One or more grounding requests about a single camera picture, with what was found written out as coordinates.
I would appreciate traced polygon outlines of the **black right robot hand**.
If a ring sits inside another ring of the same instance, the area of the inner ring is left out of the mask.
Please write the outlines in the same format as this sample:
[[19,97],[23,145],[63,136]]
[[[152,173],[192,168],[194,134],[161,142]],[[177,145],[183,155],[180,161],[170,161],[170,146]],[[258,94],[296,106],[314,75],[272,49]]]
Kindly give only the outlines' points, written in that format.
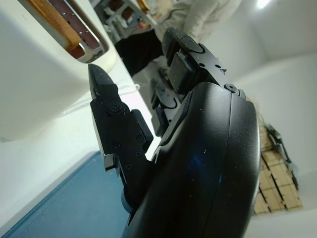
[[122,102],[117,85],[88,65],[94,128],[106,170],[123,183],[129,213],[125,238],[242,238],[260,180],[256,109],[227,83],[225,68],[203,45],[175,28],[163,37],[170,93],[152,100],[153,157],[143,116]]

